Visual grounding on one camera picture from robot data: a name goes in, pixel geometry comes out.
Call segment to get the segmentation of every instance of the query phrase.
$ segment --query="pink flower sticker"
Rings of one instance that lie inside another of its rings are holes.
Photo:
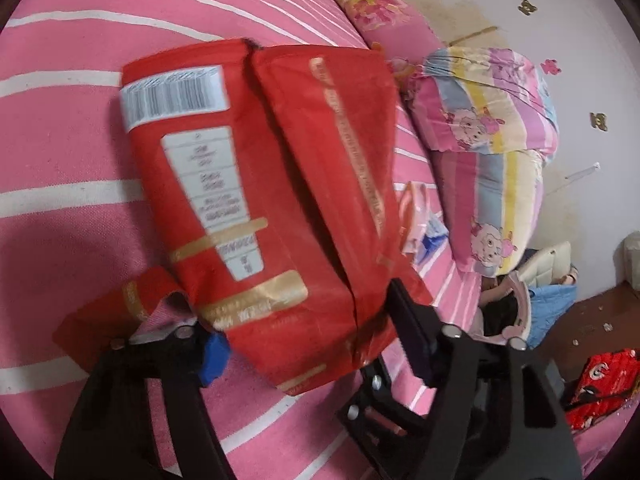
[[[544,63],[540,63],[542,71],[545,74],[558,75],[562,69],[558,68],[558,61],[555,59],[545,59]]]

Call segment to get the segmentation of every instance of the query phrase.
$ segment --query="pink pillow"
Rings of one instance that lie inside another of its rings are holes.
[[[424,16],[402,0],[336,1],[367,44],[402,70],[444,46]]]
[[[431,152],[431,161],[458,269],[488,277],[513,270],[538,220],[540,155]]]
[[[542,74],[508,48],[453,46],[424,59],[410,81],[410,109],[430,150],[507,153],[558,148]]]

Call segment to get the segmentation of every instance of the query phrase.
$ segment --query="red plastic bag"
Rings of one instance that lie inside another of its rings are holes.
[[[619,409],[638,390],[640,361],[636,350],[589,358],[566,418],[573,430],[585,430]]]
[[[396,87],[380,54],[243,40],[124,67],[123,113],[174,271],[200,318],[293,395],[376,358],[400,277]]]
[[[89,372],[112,340],[131,337],[172,294],[184,295],[184,291],[162,267],[151,267],[66,316],[53,333],[53,341]]]

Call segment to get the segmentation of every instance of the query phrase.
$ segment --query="barcode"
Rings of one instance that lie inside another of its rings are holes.
[[[190,114],[227,110],[221,66],[164,72],[120,91],[127,131],[139,124]]]

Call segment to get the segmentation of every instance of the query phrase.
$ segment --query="wall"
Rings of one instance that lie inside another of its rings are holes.
[[[445,8],[460,2],[441,1]],[[530,16],[518,10],[522,0],[464,1],[499,26],[514,50],[538,64],[558,60],[562,72],[546,79],[561,144],[544,173],[546,197],[532,246],[572,243],[580,299],[614,286],[622,279],[620,243],[640,229],[638,39],[613,0],[529,0],[538,8]],[[608,132],[591,127],[590,112],[606,114]],[[554,191],[565,176],[595,162],[600,172]]]

